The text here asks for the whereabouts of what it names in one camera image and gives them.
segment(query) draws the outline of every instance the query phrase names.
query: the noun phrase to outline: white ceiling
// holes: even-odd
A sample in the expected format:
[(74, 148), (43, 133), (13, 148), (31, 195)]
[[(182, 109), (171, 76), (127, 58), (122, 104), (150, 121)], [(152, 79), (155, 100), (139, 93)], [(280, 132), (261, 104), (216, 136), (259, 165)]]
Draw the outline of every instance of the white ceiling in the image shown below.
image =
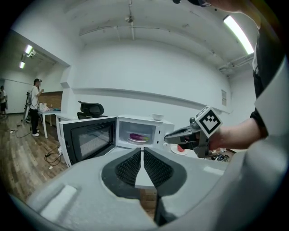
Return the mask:
[[(215, 8), (201, 8), (183, 0), (63, 0), (63, 13), (82, 42), (132, 39), (131, 24), (134, 17), (135, 39), (164, 42), (186, 49), (204, 62), (229, 76), (250, 68), (252, 56), (242, 67), (231, 61), (246, 56), (243, 46), (223, 23), (227, 12)], [(243, 14), (232, 14), (254, 47), (257, 28)]]
[[(16, 32), (11, 31), (6, 41), (3, 43), (0, 52), (0, 65), (3, 68), (19, 69), (19, 63), (21, 61), (22, 54), (24, 53), (27, 42)], [(51, 68), (56, 61), (47, 55), (36, 50), (34, 57), (25, 58), (25, 67), (23, 71), (36, 74), (38, 71), (47, 70)]]

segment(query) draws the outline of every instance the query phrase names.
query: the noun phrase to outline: person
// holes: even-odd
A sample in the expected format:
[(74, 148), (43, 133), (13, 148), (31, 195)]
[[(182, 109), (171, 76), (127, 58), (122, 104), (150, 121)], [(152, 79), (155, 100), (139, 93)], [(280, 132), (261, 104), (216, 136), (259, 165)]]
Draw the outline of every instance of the person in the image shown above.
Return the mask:
[[(200, 5), (199, 0), (188, 0)], [(270, 21), (264, 20), (261, 13), (268, 16), (268, 6), (264, 1), (259, 0), (205, 0), (211, 6), (235, 13), (242, 13), (252, 19), (259, 31), (253, 60), (253, 77), (256, 97), (258, 98), (264, 89), (269, 85), (277, 72), (283, 58), (284, 49), (281, 45), (282, 29), (274, 15), (267, 17)], [(249, 119), (239, 125), (221, 127), (210, 138), (210, 149), (231, 148), (247, 149), (252, 143), (268, 135), (265, 124), (255, 109)]]
[(30, 116), (31, 116), (31, 128), (32, 128), (32, 136), (39, 136), (39, 130), (37, 130), (38, 126), (38, 98), (44, 91), (43, 89), (39, 91), (40, 87), (40, 81), (39, 79), (34, 80), (34, 86), (32, 87), (32, 90), (30, 92), (31, 97), (31, 104), (29, 106), (30, 108)]
[(0, 95), (0, 111), (3, 118), (6, 117), (6, 91), (4, 86), (1, 86), (1, 95)]

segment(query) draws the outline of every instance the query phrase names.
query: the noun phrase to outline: white microwave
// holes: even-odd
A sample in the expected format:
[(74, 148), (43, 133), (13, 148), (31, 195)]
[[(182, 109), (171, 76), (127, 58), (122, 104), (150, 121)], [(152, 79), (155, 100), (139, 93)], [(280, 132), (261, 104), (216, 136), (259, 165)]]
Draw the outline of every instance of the white microwave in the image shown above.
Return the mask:
[(60, 122), (61, 147), (68, 167), (107, 154), (113, 149), (157, 148), (167, 150), (164, 136), (174, 124), (148, 117), (120, 115)]

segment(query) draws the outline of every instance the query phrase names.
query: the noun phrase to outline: open microwave door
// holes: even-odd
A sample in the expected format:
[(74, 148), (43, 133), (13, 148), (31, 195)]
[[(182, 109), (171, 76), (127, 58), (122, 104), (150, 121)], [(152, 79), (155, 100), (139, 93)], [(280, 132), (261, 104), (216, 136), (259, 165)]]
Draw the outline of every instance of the open microwave door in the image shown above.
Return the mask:
[(116, 146), (117, 117), (60, 122), (63, 155), (69, 166), (107, 154)]

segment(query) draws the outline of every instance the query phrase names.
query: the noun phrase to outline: tube light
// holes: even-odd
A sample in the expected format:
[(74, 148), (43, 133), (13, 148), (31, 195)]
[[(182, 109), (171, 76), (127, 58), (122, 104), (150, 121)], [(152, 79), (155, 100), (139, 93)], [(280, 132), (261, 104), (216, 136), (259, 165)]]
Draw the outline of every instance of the tube light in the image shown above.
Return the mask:
[(27, 45), (26, 49), (25, 49), (25, 53), (30, 54), (30, 51), (32, 50), (32, 46)]
[(24, 66), (25, 66), (25, 63), (24, 63), (24, 62), (20, 62), (19, 67), (20, 67), (21, 69), (23, 69)]
[(234, 32), (234, 34), (237, 36), (239, 41), (242, 43), (243, 47), (245, 48), (247, 54), (254, 53), (254, 49), (251, 46), (247, 36), (245, 35), (244, 31), (240, 28), (238, 23), (231, 17), (228, 16), (224, 19), (224, 23)]

